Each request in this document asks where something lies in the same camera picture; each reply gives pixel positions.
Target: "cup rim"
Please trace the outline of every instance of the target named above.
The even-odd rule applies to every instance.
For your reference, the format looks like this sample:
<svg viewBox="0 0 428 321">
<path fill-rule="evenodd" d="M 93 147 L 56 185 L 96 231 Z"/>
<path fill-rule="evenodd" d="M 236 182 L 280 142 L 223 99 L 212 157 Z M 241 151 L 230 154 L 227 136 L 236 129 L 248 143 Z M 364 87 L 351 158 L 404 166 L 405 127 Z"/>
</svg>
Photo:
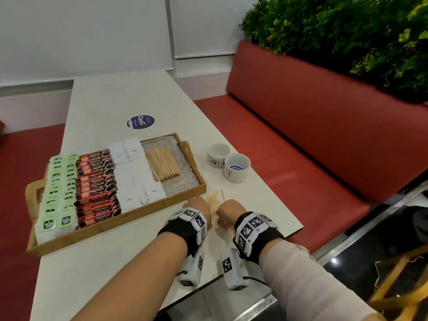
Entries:
<svg viewBox="0 0 428 321">
<path fill-rule="evenodd" d="M 227 160 L 227 158 L 229 157 L 229 156 L 232 156 L 232 155 L 239 155 L 239 156 L 243 156 L 243 157 L 245 157 L 248 161 L 249 161 L 249 166 L 248 167 L 246 167 L 245 169 L 243 169 L 243 170 L 233 170 L 227 163 L 226 163 L 226 160 Z M 249 168 L 251 168 L 251 160 L 249 159 L 249 157 L 248 156 L 246 156 L 246 155 L 244 155 L 244 154 L 241 154 L 241 153 L 231 153 L 231 154 L 229 154 L 228 156 L 226 156 L 226 158 L 224 159 L 224 167 L 227 167 L 228 169 L 231 169 L 231 170 L 233 170 L 233 171 L 235 171 L 235 172 L 244 172 L 244 171 L 247 171 Z"/>
<path fill-rule="evenodd" d="M 227 149 L 229 150 L 228 154 L 223 155 L 223 156 L 216 156 L 216 155 L 212 155 L 212 154 L 210 153 L 210 149 L 211 149 L 214 145 L 221 145 L 221 146 L 223 146 L 223 145 L 224 145 L 224 146 L 226 146 L 226 147 L 227 147 Z M 208 153 L 210 156 L 215 157 L 215 158 L 217 158 L 217 159 L 226 158 L 228 155 L 230 155 L 230 154 L 231 154 L 231 153 L 230 153 L 230 147 L 229 147 L 227 144 L 224 144 L 224 143 L 214 143 L 214 144 L 211 144 L 210 146 L 208 146 L 207 153 Z"/>
</svg>

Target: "green plant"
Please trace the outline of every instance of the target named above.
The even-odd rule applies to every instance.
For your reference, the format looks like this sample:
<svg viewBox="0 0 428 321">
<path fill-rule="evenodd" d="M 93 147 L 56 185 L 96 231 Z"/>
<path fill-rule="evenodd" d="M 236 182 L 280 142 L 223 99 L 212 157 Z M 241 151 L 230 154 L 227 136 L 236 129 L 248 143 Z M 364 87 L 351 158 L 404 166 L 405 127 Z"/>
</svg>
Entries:
<svg viewBox="0 0 428 321">
<path fill-rule="evenodd" d="M 274 53 L 428 100 L 428 0 L 258 0 L 240 28 Z"/>
</svg>

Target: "round table sticker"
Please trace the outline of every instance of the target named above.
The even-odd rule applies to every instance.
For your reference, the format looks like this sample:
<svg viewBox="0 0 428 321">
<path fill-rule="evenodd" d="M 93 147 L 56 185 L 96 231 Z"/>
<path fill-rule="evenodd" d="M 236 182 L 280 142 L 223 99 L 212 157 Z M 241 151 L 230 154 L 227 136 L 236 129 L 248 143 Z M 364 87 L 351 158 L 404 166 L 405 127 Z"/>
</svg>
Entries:
<svg viewBox="0 0 428 321">
<path fill-rule="evenodd" d="M 154 123 L 154 118 L 152 116 L 140 115 L 132 117 L 127 121 L 127 125 L 129 128 L 133 128 L 135 130 L 140 130 L 142 128 L 147 128 L 152 126 Z"/>
</svg>

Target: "beige sleeve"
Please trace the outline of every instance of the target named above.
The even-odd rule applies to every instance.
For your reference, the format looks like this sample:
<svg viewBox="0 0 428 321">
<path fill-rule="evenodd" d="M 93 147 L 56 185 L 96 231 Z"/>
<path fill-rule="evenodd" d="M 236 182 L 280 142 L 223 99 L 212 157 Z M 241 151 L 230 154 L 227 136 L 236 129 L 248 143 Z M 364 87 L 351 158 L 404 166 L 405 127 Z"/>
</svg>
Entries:
<svg viewBox="0 0 428 321">
<path fill-rule="evenodd" d="M 376 313 L 293 243 L 279 242 L 260 267 L 289 321 L 360 321 Z"/>
</svg>

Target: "red bench backrest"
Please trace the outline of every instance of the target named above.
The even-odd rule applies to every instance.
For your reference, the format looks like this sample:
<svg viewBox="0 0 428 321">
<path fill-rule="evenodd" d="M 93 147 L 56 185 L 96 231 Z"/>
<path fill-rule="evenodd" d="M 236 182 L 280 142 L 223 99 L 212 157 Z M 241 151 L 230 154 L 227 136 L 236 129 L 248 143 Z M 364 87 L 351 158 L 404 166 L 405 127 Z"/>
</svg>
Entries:
<svg viewBox="0 0 428 321">
<path fill-rule="evenodd" d="M 428 168 L 424 105 L 244 41 L 226 89 L 376 202 Z"/>
</svg>

